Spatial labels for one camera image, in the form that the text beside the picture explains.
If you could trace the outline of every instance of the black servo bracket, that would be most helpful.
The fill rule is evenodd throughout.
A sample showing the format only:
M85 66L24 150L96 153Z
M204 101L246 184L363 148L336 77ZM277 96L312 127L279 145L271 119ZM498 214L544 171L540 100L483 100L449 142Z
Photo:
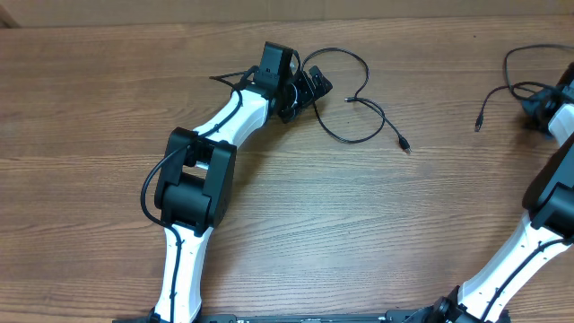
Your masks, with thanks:
M203 138L177 127L171 132L165 156L182 149L161 167L154 203L165 223L182 223L201 237L222 221L231 200L237 147ZM187 174L183 166L208 166L205 179Z

